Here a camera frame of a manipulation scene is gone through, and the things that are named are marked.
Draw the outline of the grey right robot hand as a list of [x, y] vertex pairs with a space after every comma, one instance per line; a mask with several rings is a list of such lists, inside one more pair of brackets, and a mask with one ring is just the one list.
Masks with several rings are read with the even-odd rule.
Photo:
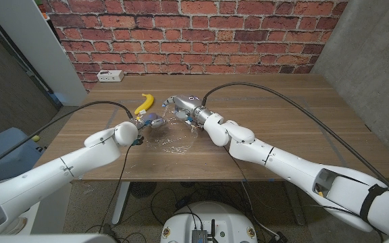
[[202, 101], [193, 95], [174, 95], [166, 99], [162, 106], [174, 105], [174, 115], [181, 120], [203, 126], [213, 113], [206, 108]]

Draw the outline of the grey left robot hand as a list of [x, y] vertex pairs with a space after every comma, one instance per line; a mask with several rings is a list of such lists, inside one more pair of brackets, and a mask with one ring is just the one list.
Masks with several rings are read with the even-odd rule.
[[158, 128], [165, 123], [165, 120], [156, 113], [140, 114], [135, 120], [134, 124], [141, 130], [146, 127]]

